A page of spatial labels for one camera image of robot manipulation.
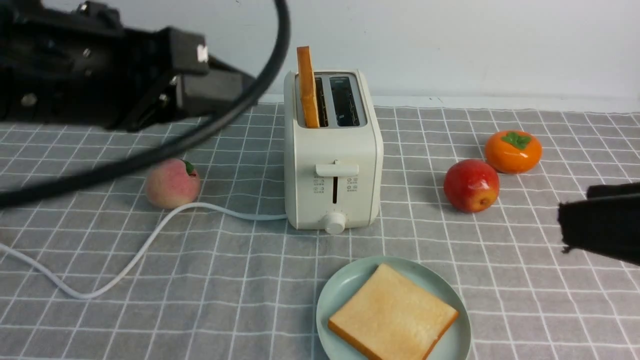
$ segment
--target white toaster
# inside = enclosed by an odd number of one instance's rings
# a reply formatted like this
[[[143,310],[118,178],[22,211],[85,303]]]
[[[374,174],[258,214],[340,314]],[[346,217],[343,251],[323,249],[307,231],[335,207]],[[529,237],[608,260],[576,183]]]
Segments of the white toaster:
[[[321,126],[308,128],[298,73],[284,81],[285,211],[296,229],[370,225],[380,210],[384,146],[358,71],[314,71]]]

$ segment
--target grid pattern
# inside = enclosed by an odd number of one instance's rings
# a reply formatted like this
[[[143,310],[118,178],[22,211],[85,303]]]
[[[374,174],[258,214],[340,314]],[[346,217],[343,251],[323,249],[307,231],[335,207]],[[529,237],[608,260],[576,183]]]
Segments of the grid pattern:
[[[282,105],[261,104],[185,153],[201,201],[284,212]],[[328,236],[286,221],[190,210],[175,217],[130,276],[73,300],[0,254],[0,359],[326,359],[314,306],[350,261],[386,254],[444,277],[470,311],[470,359],[640,360],[640,268],[561,253],[559,201],[587,186],[640,181],[640,113],[376,108],[385,141],[381,213]],[[152,147],[197,120],[140,134],[0,124],[0,188],[73,173]],[[499,201],[455,212],[442,191],[456,160],[481,158],[495,131],[540,139],[543,160],[500,176]],[[0,241],[72,287],[95,290],[133,257],[165,212],[144,174],[0,215]]]

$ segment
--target apple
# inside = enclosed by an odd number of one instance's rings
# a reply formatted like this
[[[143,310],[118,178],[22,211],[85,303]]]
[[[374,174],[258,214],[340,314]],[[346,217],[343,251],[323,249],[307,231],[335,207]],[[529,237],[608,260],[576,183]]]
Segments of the apple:
[[[200,176],[188,161],[165,160],[149,172],[145,192],[149,202],[158,208],[175,209],[198,197]]]
[[[477,213],[489,208],[500,191],[498,173],[482,160],[467,159],[453,165],[444,177],[444,194],[454,208]]]

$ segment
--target bread slice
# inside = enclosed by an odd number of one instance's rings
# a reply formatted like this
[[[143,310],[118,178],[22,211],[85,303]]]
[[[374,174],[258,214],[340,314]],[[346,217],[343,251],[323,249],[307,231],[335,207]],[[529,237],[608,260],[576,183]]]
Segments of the bread slice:
[[[298,51],[298,81],[300,82],[300,101],[305,114],[307,127],[320,127],[316,94],[316,75],[311,66],[311,50],[309,46],[301,46]]]
[[[329,318],[329,329],[370,360],[425,360],[458,311],[380,264]]]

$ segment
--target toaster knob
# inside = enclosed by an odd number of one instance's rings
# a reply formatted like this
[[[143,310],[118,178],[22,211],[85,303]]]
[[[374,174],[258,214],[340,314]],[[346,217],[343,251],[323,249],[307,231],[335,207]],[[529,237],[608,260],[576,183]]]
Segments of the toaster knob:
[[[344,231],[344,223],[346,221],[347,219],[344,217],[343,214],[340,214],[340,213],[327,214],[323,218],[324,230],[331,235],[340,234],[341,232]]]

